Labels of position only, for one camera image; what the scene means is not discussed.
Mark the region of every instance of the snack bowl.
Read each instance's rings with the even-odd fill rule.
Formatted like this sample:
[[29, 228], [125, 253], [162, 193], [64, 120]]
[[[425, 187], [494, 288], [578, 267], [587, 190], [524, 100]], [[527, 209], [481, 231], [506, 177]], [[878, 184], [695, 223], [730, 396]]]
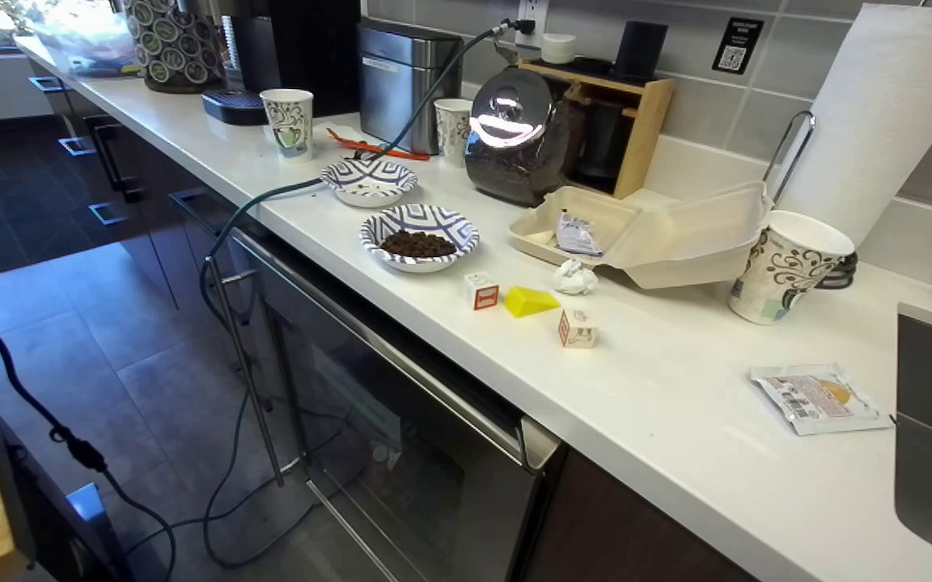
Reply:
[[480, 246], [464, 215], [400, 203], [364, 223], [364, 246], [391, 273], [443, 273]]
[[324, 180], [337, 200], [367, 212], [391, 209], [415, 187], [415, 175], [387, 159], [344, 159]]

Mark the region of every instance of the plate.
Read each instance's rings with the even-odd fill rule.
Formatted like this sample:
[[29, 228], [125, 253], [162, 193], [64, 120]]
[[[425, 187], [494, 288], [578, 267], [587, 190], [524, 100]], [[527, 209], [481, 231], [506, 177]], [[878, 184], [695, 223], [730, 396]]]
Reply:
[[[381, 249], [381, 243], [395, 233], [438, 238], [449, 243], [449, 253], [446, 257], [404, 257], [404, 253]], [[480, 246], [480, 238], [464, 215], [429, 209], [429, 203], [400, 203], [364, 223], [364, 246], [370, 257], [374, 257], [381, 267], [395, 273], [443, 273], [456, 267], [464, 257], [470, 257]]]
[[387, 159], [344, 159], [324, 180], [345, 209], [391, 209], [415, 187], [415, 175]]

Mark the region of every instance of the kitchen counter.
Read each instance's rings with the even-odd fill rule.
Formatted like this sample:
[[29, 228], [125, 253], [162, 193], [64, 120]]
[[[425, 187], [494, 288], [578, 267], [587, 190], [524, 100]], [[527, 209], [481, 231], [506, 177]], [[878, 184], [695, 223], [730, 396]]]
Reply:
[[[201, 96], [153, 95], [140, 77], [72, 89], [233, 203], [317, 177], [345, 155], [324, 130], [359, 122], [317, 120], [315, 159], [291, 163], [262, 126], [210, 120]], [[930, 285], [862, 267], [856, 288], [813, 295], [789, 320], [753, 328], [724, 307], [723, 285], [644, 295], [601, 281], [592, 297], [562, 297], [590, 311], [598, 349], [562, 349], [556, 313], [515, 320], [470, 307], [466, 273], [547, 288], [554, 267], [508, 243], [522, 209], [475, 193], [460, 168], [404, 164], [418, 175], [407, 200], [460, 212], [481, 233], [464, 267], [384, 273], [359, 243], [372, 215], [319, 187], [253, 216], [756, 578], [932, 578], [932, 547], [892, 515], [898, 433], [796, 437], [743, 379], [752, 365], [836, 363], [892, 411], [898, 311], [932, 313]]]

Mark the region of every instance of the dishwasher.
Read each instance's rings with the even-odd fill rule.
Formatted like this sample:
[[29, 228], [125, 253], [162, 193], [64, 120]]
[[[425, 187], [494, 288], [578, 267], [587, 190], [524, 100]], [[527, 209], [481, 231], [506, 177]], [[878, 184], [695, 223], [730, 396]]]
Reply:
[[562, 442], [273, 233], [230, 246], [253, 379], [291, 409], [291, 476], [380, 578], [518, 578]]

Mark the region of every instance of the electric kettle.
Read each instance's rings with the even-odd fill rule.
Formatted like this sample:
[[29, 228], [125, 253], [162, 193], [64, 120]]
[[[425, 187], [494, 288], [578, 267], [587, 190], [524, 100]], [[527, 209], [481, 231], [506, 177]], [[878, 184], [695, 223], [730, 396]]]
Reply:
[[566, 180], [570, 106], [532, 72], [506, 67], [472, 96], [466, 175], [475, 190], [537, 209]]

